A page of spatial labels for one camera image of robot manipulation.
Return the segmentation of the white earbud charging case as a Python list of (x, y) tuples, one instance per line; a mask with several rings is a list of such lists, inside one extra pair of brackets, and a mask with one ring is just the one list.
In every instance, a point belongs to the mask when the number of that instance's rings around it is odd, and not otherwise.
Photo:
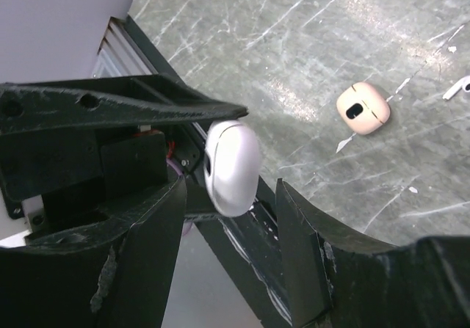
[(238, 217), (255, 202), (261, 151), (255, 132), (239, 120), (210, 125), (204, 149), (206, 190), (215, 209)]

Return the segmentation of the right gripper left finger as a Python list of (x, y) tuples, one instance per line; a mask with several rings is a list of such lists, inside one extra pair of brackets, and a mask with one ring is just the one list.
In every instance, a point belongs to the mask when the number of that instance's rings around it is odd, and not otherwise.
[(3, 327), (160, 327), (181, 240), (179, 178), (102, 205), (109, 216), (1, 249)]

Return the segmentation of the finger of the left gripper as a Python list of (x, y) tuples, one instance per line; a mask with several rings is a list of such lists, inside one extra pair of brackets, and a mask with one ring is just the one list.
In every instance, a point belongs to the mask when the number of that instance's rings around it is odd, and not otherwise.
[(207, 222), (223, 218), (214, 207), (204, 186), (187, 184), (186, 222)]

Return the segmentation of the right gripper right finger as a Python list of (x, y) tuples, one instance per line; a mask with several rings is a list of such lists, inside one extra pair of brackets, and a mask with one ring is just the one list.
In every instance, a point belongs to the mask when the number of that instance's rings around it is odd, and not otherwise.
[(294, 327), (467, 327), (469, 238), (394, 246), (319, 210), (287, 182), (275, 190)]

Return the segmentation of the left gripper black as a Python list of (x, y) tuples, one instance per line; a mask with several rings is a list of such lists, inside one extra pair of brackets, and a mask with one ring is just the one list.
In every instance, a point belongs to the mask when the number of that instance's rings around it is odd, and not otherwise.
[(142, 207), (183, 178), (189, 186), (185, 219), (198, 221), (206, 215), (206, 193), (182, 166), (186, 156), (200, 160), (195, 143), (176, 126), (128, 126), (247, 113), (246, 106), (209, 98), (163, 74), (2, 84), (7, 214), (25, 221), (31, 233), (60, 233), (126, 215), (130, 202)]

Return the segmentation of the white earbud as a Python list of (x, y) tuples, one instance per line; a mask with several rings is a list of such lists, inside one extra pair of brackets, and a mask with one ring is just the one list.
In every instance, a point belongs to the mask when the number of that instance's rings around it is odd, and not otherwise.
[(449, 101), (460, 91), (469, 92), (470, 91), (470, 76), (464, 76), (454, 83), (442, 96), (442, 99)]

